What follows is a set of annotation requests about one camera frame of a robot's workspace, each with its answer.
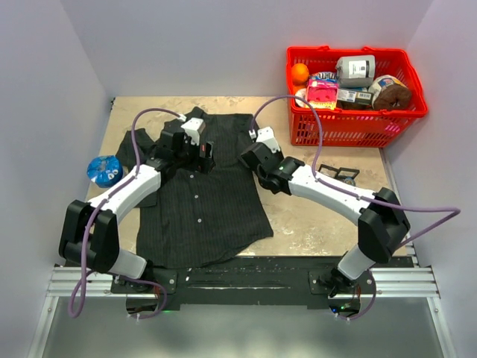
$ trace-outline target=tabletop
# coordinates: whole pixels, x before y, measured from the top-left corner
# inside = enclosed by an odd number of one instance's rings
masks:
[[[134,116],[149,107],[162,107],[179,113],[188,113],[194,106],[210,114],[255,113],[267,97],[117,97],[113,103],[100,155],[115,154],[125,133],[130,130]],[[151,139],[159,138],[164,122],[172,117],[164,113],[147,113],[136,129],[146,128]],[[285,99],[267,106],[258,116],[260,127],[271,126],[285,156],[296,157],[312,164],[316,147],[294,146],[290,143],[288,108]],[[359,169],[356,186],[379,191],[389,187],[378,148],[323,147],[319,164]],[[277,195],[257,184],[259,197],[274,230],[274,236],[254,242],[240,255],[257,256],[311,256],[343,255],[358,240],[357,227],[343,216],[315,202]],[[89,186],[87,198],[101,194],[95,184]],[[136,252],[139,230],[139,209],[133,209],[119,224],[120,245]],[[404,249],[397,252],[404,255]]]

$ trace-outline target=white wall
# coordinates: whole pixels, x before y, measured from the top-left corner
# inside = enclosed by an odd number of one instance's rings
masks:
[[[58,0],[0,11],[0,356],[25,357],[108,103]]]
[[[435,0],[408,51],[430,114],[389,149],[407,204],[454,204],[462,214],[418,239],[421,264],[432,264],[444,314],[460,357],[477,351],[477,4]],[[435,217],[412,216],[414,229]]]
[[[277,95],[290,45],[404,48],[432,0],[61,0],[114,95]]]

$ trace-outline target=blue object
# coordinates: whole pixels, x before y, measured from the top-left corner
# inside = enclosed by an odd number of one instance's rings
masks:
[[[122,179],[123,170],[114,155],[96,157],[88,165],[88,178],[100,188],[110,188]]]
[[[350,177],[343,179],[343,182],[345,184],[348,184],[348,185],[356,186],[355,180],[353,178],[350,178]]]

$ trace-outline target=plastic basket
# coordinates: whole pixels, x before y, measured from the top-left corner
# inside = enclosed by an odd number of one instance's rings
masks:
[[[290,47],[287,50],[286,80],[291,93],[291,67],[305,63],[310,73],[335,71],[342,56],[373,54],[376,58],[375,78],[393,75],[412,91],[407,110],[317,110],[323,125],[323,145],[355,147],[385,147],[415,120],[424,117],[427,106],[417,73],[403,50],[369,48],[361,50],[321,47]],[[317,145],[318,125],[309,108],[298,107],[294,99],[288,101],[288,120],[292,145]]]

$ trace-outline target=cable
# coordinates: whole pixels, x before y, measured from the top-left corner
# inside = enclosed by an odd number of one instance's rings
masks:
[[[164,113],[169,113],[172,114],[173,116],[180,117],[179,113],[175,113],[172,110],[166,110],[163,108],[148,108],[146,110],[142,110],[139,112],[136,117],[133,120],[133,124],[131,125],[131,139],[133,141],[133,150],[134,150],[134,155],[136,156],[136,170],[135,170],[135,175],[129,177],[124,183],[119,185],[117,188],[115,188],[111,193],[108,195],[107,198],[102,200],[99,205],[92,211],[91,216],[88,219],[88,222],[86,223],[86,227],[84,229],[84,234],[83,234],[83,241],[81,244],[81,278],[78,281],[75,289],[73,289],[72,295],[69,299],[68,303],[68,314],[72,318],[77,318],[80,314],[81,311],[83,310],[84,307],[84,301],[86,300],[86,278],[92,273],[92,271],[86,272],[86,250],[88,248],[88,238],[89,238],[89,232],[91,231],[91,227],[93,226],[96,216],[100,212],[101,208],[115,195],[117,194],[120,190],[124,189],[129,183],[131,183],[134,179],[136,179],[136,176],[139,173],[139,167],[141,166],[141,159],[139,157],[139,149],[137,146],[136,142],[136,123],[143,114],[149,113],[149,112],[164,112]],[[135,280],[130,277],[123,277],[125,280]],[[166,290],[161,287],[158,283],[152,282],[152,281],[142,281],[143,284],[148,284],[152,286],[156,286],[159,289],[161,289],[164,292],[164,303],[166,302],[166,297],[167,297],[167,292]],[[76,294],[78,293],[79,288],[81,288],[81,293],[80,293],[80,303],[78,304],[78,308],[74,310],[74,304],[75,304],[75,299],[76,299]],[[153,313],[151,315],[147,315],[144,318],[149,318],[149,317],[154,317],[158,313]]]
[[[353,290],[353,296],[351,296],[351,299],[350,301],[348,302],[348,304],[351,304],[354,300],[355,300],[355,296],[356,296],[356,292],[358,291],[358,287],[356,286]]]
[[[154,310],[154,312],[152,312],[149,315],[141,315],[139,313],[134,313],[131,316],[133,316],[134,318],[137,318],[137,319],[147,319],[147,318],[153,318],[153,317],[155,317],[155,316],[157,316],[161,313],[161,311],[165,307],[165,304],[167,303],[167,294],[166,294],[165,288],[163,286],[159,285],[157,282],[137,280],[136,278],[130,278],[130,277],[125,277],[125,276],[121,276],[121,279],[126,280],[126,281],[130,281],[130,282],[141,283],[142,285],[152,285],[152,286],[155,286],[156,288],[158,288],[160,291],[164,292],[164,295],[163,295],[164,299],[162,300],[162,303],[161,303],[160,306],[159,306],[159,302],[157,302],[158,307]]]
[[[444,222],[450,220],[454,216],[457,216],[461,212],[461,210],[458,209],[457,207],[436,207],[436,208],[406,207],[406,206],[402,206],[402,205],[386,203],[384,201],[376,200],[376,199],[373,199],[373,198],[367,198],[365,196],[360,196],[360,195],[358,195],[354,192],[351,192],[349,190],[346,190],[346,189],[343,189],[341,187],[335,186],[333,184],[327,183],[326,181],[321,180],[320,178],[317,178],[316,165],[317,165],[318,157],[321,154],[321,149],[323,147],[323,129],[322,129],[322,126],[321,126],[321,120],[320,120],[319,115],[317,114],[316,110],[313,108],[313,106],[310,105],[310,103],[307,100],[305,100],[301,97],[298,97],[296,95],[278,95],[277,97],[273,97],[272,99],[266,101],[255,112],[255,115],[253,116],[252,121],[250,122],[250,130],[253,130],[253,127],[254,127],[255,122],[256,122],[256,117],[259,115],[259,113],[262,112],[262,110],[266,106],[268,106],[271,102],[274,102],[274,101],[276,101],[278,99],[282,99],[282,98],[294,98],[294,99],[297,99],[299,101],[302,101],[303,103],[305,103],[310,108],[310,110],[312,110],[313,116],[316,119],[316,122],[318,124],[318,128],[319,128],[320,133],[319,133],[318,148],[317,148],[315,157],[313,158],[313,163],[312,163],[311,167],[312,167],[313,176],[316,178],[316,181],[318,183],[322,183],[324,186],[328,186],[331,189],[334,189],[334,190],[337,190],[337,191],[342,192],[344,194],[347,194],[349,196],[352,196],[352,197],[354,197],[358,200],[363,200],[363,201],[367,201],[368,203],[378,204],[378,205],[381,205],[383,207],[390,207],[391,209],[397,209],[397,210],[402,210],[402,211],[411,211],[411,212],[414,212],[414,213],[450,213],[449,215],[443,217],[442,219],[437,220],[434,224],[429,225],[428,227],[426,227],[426,228],[422,229],[421,231],[415,233],[414,235],[410,236],[406,240],[403,240],[399,244],[398,248],[401,248],[402,246],[414,241],[418,237],[424,235],[425,233],[428,233],[430,230],[436,228],[437,226],[442,225]],[[373,281],[373,297],[371,298],[371,302],[367,305],[367,307],[364,310],[362,310],[358,315],[354,315],[353,317],[346,318],[348,320],[354,320],[354,319],[357,319],[359,317],[362,317],[366,312],[368,312],[371,309],[371,307],[373,306],[374,301],[376,299],[376,281],[374,280],[374,277],[373,277],[373,274],[371,273],[371,270],[368,269],[367,272],[370,275],[371,280]]]
[[[343,317],[342,315],[339,315],[339,314],[335,314],[335,317],[338,317],[340,319],[343,319],[345,321],[354,321],[355,319],[358,319],[360,317],[362,317],[363,315],[365,315],[370,309],[371,307],[374,305],[374,301],[376,300],[376,280],[374,280],[374,276],[373,276],[373,273],[371,272],[371,270],[366,270],[367,271],[367,274],[370,275],[370,279],[371,279],[371,289],[373,290],[373,296],[371,297],[371,301],[370,303],[366,306],[366,308],[364,310],[360,310],[359,313],[357,313],[356,315],[352,315],[351,317]]]
[[[160,296],[161,296],[161,292],[160,292],[159,288],[154,287],[154,294],[156,295],[156,299],[159,302],[159,299],[160,299]]]
[[[310,110],[312,110],[313,116],[315,116],[316,122],[318,124],[319,137],[320,137],[320,140],[318,141],[318,148],[316,150],[316,155],[315,155],[315,158],[313,159],[313,164],[312,164],[313,177],[316,178],[316,163],[318,161],[318,157],[320,156],[321,149],[323,147],[323,128],[321,127],[321,120],[320,120],[320,117],[318,116],[318,113],[316,113],[316,110],[307,100],[305,100],[304,98],[298,97],[297,95],[278,95],[277,97],[273,97],[272,99],[269,99],[264,104],[262,104],[262,106],[260,106],[260,108],[253,115],[253,118],[250,121],[250,130],[253,131],[253,128],[255,127],[255,123],[256,123],[256,117],[260,114],[260,112],[262,112],[262,110],[265,107],[267,107],[270,103],[275,102],[279,99],[283,99],[283,98],[294,98],[294,99],[298,99],[299,101],[302,101],[304,104],[306,104],[310,108]]]

